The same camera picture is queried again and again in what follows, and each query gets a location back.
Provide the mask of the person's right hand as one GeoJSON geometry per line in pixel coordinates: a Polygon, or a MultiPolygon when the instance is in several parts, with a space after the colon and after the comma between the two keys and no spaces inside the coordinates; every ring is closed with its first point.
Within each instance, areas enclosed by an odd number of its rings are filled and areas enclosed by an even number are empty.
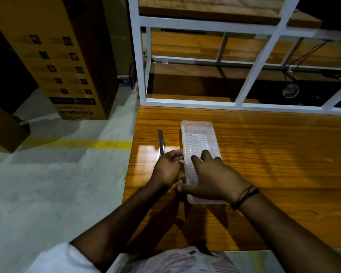
{"type": "Polygon", "coordinates": [[[198,177],[197,193],[189,194],[197,198],[225,201],[233,204],[239,195],[251,184],[231,166],[215,157],[212,162],[202,162],[201,158],[191,156],[198,177]]]}

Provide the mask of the person's left hand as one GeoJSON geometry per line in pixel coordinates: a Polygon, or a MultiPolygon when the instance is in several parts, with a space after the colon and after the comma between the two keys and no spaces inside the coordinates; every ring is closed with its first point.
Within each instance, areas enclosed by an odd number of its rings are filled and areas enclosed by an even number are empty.
{"type": "Polygon", "coordinates": [[[170,188],[180,173],[185,173],[183,150],[172,150],[160,156],[148,183],[156,188],[170,188]]]}

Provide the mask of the clear plastic tray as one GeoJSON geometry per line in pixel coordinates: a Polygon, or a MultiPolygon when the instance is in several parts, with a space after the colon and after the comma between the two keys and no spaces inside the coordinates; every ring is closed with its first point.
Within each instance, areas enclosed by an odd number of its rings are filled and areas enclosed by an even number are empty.
{"type": "Polygon", "coordinates": [[[216,134],[212,122],[188,121],[181,122],[182,149],[184,156],[185,182],[198,185],[198,177],[191,156],[201,157],[208,150],[212,158],[221,158],[216,134]]]}

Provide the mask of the person's left forearm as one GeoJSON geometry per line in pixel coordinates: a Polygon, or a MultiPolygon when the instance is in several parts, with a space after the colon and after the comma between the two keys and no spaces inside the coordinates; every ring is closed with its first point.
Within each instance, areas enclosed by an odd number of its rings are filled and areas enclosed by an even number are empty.
{"type": "Polygon", "coordinates": [[[177,182],[151,178],[111,214],[70,242],[101,273],[106,273],[152,206],[177,182]]]}

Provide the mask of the person's right forearm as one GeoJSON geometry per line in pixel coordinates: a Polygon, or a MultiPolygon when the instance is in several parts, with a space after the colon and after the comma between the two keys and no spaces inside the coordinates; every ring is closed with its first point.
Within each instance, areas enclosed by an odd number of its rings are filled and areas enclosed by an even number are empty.
{"type": "Polygon", "coordinates": [[[262,193],[238,209],[286,273],[341,273],[341,255],[286,215],[262,193]]]}

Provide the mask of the black thread wristband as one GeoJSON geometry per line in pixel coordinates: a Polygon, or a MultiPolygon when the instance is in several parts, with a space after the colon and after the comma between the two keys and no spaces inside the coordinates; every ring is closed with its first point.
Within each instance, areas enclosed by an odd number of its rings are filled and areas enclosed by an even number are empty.
{"type": "Polygon", "coordinates": [[[240,206],[250,197],[259,193],[259,188],[255,187],[253,184],[248,186],[242,193],[239,195],[237,201],[231,204],[231,207],[234,211],[238,210],[240,206]]]}

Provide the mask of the white patterned shirt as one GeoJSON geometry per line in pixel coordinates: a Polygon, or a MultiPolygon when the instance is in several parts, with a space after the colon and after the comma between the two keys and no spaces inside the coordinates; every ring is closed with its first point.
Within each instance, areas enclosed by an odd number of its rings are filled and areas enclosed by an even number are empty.
{"type": "MultiPolygon", "coordinates": [[[[26,273],[101,273],[79,250],[60,243],[42,252],[26,273]]],[[[143,258],[130,257],[119,263],[116,273],[240,273],[223,252],[204,254],[196,247],[172,249],[143,258]]]]}

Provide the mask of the round silver object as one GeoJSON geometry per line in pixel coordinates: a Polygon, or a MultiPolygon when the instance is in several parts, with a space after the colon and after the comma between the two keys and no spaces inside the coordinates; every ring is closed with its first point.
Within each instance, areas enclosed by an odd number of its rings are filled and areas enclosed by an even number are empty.
{"type": "Polygon", "coordinates": [[[300,92],[300,87],[295,83],[289,83],[282,89],[282,96],[287,99],[295,98],[300,92]]]}

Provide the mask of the wooden shelf board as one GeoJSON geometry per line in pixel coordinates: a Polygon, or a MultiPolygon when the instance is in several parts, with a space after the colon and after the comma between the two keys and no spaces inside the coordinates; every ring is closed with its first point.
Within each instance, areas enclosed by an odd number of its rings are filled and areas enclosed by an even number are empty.
{"type": "Polygon", "coordinates": [[[277,25],[285,0],[138,0],[141,16],[277,25]]]}

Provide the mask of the tall printed cardboard box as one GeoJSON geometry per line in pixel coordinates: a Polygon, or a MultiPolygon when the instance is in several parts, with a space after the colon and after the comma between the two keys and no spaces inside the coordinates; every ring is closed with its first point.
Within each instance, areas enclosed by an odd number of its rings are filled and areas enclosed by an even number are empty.
{"type": "Polygon", "coordinates": [[[107,120],[118,92],[101,0],[0,0],[0,31],[65,120],[107,120]]]}

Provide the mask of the plain brown cardboard box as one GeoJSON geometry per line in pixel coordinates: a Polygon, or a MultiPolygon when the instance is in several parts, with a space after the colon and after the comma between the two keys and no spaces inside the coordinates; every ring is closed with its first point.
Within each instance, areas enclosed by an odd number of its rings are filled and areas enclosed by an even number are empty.
{"type": "Polygon", "coordinates": [[[13,153],[30,135],[0,107],[0,152],[13,153]]]}

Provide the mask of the white metal frame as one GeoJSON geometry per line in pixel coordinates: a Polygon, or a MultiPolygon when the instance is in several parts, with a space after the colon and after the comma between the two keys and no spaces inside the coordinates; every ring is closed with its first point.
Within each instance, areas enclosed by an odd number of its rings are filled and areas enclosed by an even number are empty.
{"type": "Polygon", "coordinates": [[[141,105],[341,114],[341,24],[322,29],[300,0],[274,26],[141,16],[127,2],[141,105]]]}

